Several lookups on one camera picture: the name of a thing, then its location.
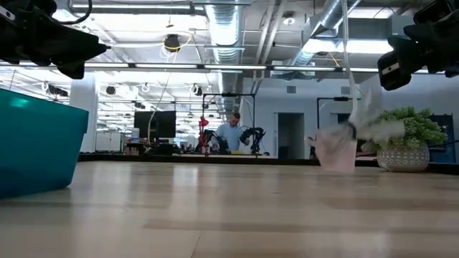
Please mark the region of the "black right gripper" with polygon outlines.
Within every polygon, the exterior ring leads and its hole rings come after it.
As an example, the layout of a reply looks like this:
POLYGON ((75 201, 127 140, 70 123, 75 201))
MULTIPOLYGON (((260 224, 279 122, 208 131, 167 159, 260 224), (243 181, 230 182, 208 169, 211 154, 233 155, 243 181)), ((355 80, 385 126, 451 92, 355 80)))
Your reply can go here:
POLYGON ((446 77, 458 76, 458 10, 435 22, 406 26, 408 37, 390 36, 392 51, 377 61, 380 85, 396 90, 407 85, 412 73, 423 66, 417 43, 428 48, 425 61, 429 73, 444 72, 446 77))

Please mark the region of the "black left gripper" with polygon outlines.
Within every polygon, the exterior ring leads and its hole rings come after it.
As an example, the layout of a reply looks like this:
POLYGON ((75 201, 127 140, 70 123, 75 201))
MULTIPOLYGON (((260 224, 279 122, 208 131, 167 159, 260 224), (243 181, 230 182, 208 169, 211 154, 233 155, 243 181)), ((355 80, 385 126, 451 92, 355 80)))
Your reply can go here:
POLYGON ((51 61, 62 74, 72 79, 82 79, 85 62, 110 49, 93 34, 60 27, 48 41, 48 57, 43 50, 43 32, 52 20, 43 11, 24 9, 25 3, 1 3, 3 61, 51 61))

